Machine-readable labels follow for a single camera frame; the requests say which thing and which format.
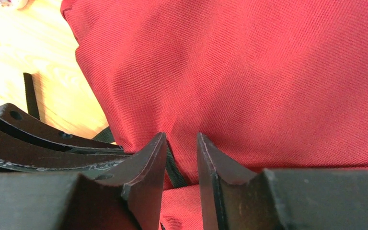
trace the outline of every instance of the screw hole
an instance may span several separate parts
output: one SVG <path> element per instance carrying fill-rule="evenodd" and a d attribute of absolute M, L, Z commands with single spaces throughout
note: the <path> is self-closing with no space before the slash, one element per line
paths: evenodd
<path fill-rule="evenodd" d="M 9 112 L 9 114 L 10 114 L 10 115 L 11 115 L 11 117 L 12 117 L 13 119 L 15 119 L 15 120 L 20 121 L 20 120 L 22 120 L 22 119 L 23 119 L 22 115 L 21 115 L 20 113 L 16 112 L 16 111 L 10 111 L 10 112 Z"/>
<path fill-rule="evenodd" d="M 97 176 L 94 180 L 107 180 L 107 179 L 111 179 L 114 175 L 113 174 L 102 174 Z"/>
<path fill-rule="evenodd" d="M 58 132 L 58 135 L 60 137 L 64 138 L 64 139 L 70 139 L 70 138 L 72 138 L 72 135 L 71 134 L 65 133 L 63 131 Z"/>

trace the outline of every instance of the black strap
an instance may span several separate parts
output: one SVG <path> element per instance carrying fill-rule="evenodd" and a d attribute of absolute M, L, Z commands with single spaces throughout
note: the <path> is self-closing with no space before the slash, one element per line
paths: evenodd
<path fill-rule="evenodd" d="M 33 76 L 29 73 L 23 73 L 23 78 L 24 78 L 24 87 L 26 91 L 27 111 L 30 115 L 40 120 L 35 88 L 33 86 Z M 99 132 L 92 139 L 106 143 L 115 142 L 115 138 L 112 135 L 109 126 L 103 129 L 101 132 Z M 175 163 L 174 156 L 170 150 L 169 145 L 167 145 L 166 171 L 174 188 L 187 186 L 187 182 L 185 181 L 183 175 L 180 173 L 180 170 L 178 170 L 177 164 Z"/>

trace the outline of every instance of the wooden table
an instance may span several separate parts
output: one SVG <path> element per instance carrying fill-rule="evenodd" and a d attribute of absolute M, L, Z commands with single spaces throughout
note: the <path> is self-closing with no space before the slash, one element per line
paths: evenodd
<path fill-rule="evenodd" d="M 20 11 L 0 7 L 0 105 L 27 111 L 22 73 L 32 73 L 42 121 L 92 138 L 107 121 L 75 61 L 78 44 L 60 4 L 29 0 Z"/>

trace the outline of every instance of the red bag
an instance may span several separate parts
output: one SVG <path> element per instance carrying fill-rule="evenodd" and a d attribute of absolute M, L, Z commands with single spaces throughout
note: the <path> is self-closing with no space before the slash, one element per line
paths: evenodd
<path fill-rule="evenodd" d="M 196 134 L 258 171 L 368 169 L 368 0 L 64 0 L 77 62 L 127 152 L 165 132 L 166 230 L 202 229 Z"/>

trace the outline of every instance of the red cloth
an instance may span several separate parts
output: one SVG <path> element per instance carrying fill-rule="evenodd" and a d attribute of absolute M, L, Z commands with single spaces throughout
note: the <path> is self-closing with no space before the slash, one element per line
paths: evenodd
<path fill-rule="evenodd" d="M 135 152 L 166 132 L 190 184 L 197 132 L 254 170 L 368 168 L 368 0 L 64 0 L 61 10 L 117 143 Z M 198 187 L 164 191 L 161 222 L 202 229 Z"/>

